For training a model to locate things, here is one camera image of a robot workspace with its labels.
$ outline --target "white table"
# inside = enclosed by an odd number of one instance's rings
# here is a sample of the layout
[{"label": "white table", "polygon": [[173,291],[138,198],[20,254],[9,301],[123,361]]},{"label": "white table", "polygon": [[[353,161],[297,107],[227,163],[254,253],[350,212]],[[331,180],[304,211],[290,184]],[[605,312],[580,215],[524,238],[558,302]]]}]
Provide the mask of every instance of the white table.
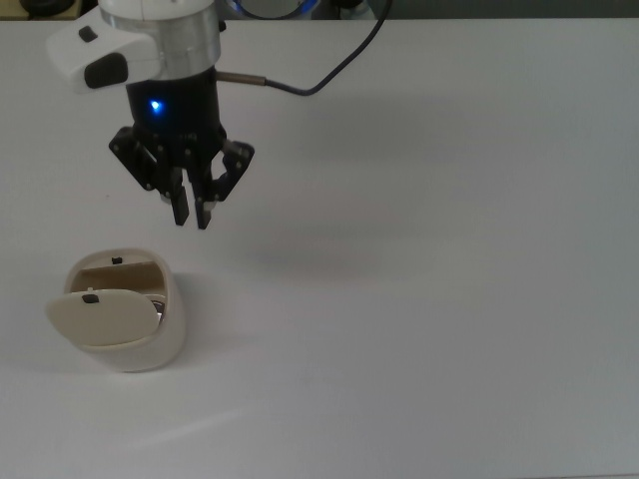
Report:
[{"label": "white table", "polygon": [[[20,479],[639,472],[639,21],[388,24],[322,94],[221,88],[250,172],[206,233],[1,24],[0,464]],[[237,23],[220,68],[309,86],[370,24]],[[106,372],[46,320],[84,254],[143,246],[190,337]]]}]

